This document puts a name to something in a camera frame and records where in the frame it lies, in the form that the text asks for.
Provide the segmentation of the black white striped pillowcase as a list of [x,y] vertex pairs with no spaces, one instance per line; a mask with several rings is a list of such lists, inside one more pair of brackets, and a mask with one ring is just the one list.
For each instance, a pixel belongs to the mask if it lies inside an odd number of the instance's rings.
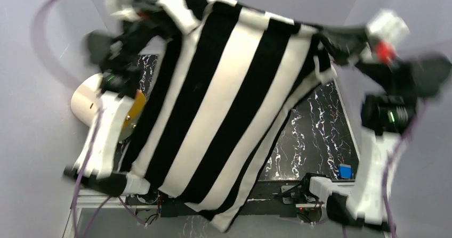
[[245,204],[291,109],[336,76],[315,30],[237,0],[158,0],[166,44],[120,170],[221,232]]

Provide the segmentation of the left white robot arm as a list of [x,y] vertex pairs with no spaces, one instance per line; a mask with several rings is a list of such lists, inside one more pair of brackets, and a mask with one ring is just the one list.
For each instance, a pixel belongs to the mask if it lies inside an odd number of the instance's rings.
[[124,193],[128,178],[115,172],[112,165],[141,78],[141,69],[132,60],[153,37],[168,39],[178,31],[170,18],[146,15],[138,21],[123,21],[123,33],[117,37],[97,31],[87,35],[90,60],[102,74],[95,91],[97,111],[79,158],[64,169],[66,177],[109,196]]

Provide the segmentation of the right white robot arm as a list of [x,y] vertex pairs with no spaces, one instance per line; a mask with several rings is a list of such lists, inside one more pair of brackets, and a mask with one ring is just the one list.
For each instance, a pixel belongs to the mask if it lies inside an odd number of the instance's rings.
[[361,106],[361,154],[353,183],[344,187],[321,174],[302,180],[301,198],[324,206],[327,217],[344,226],[394,232],[388,198],[397,161],[421,114],[419,102],[439,95],[451,75],[451,62],[441,53],[396,57],[394,45],[406,32],[391,29],[386,36],[355,27],[319,33],[336,64],[353,64],[382,87],[367,94]]

